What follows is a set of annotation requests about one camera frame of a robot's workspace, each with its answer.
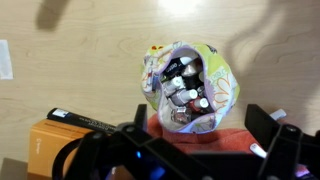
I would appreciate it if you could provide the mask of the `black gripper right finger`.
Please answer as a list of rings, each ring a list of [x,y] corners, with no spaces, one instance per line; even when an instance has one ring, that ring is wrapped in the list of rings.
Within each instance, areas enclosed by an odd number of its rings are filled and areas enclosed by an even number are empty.
[[[270,144],[279,124],[257,104],[248,104],[245,127],[260,144]]]

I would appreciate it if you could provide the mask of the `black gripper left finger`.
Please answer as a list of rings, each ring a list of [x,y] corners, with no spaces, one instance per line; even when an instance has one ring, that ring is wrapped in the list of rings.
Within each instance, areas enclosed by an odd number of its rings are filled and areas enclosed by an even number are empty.
[[[148,116],[147,116],[147,105],[146,104],[139,104],[136,110],[136,114],[134,117],[134,124],[146,131],[147,130],[147,121],[148,121]]]

